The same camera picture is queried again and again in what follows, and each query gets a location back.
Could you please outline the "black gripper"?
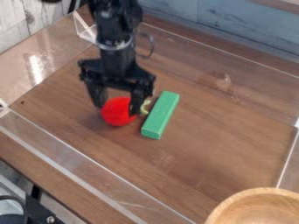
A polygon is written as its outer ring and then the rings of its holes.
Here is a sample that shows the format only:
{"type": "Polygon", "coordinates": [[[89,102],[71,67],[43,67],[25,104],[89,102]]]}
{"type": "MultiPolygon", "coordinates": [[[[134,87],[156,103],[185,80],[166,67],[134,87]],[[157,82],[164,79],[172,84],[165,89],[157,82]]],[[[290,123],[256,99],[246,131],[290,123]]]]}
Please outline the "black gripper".
{"type": "Polygon", "coordinates": [[[153,95],[154,76],[136,63],[136,53],[128,48],[101,51],[95,59],[78,61],[78,78],[85,83],[87,95],[97,108],[107,99],[107,88],[130,93],[129,115],[138,113],[145,96],[153,95]]]}

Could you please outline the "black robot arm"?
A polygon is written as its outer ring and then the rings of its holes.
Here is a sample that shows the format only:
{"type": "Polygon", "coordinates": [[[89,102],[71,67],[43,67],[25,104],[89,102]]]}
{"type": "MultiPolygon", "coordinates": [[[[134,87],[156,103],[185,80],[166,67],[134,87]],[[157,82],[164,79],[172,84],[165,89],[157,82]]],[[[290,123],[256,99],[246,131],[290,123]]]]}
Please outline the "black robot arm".
{"type": "Polygon", "coordinates": [[[142,21],[137,0],[87,0],[98,48],[97,59],[78,61],[78,78],[97,108],[107,101],[107,88],[130,94],[128,114],[137,115],[148,97],[153,96],[154,75],[136,62],[136,33],[142,21]]]}

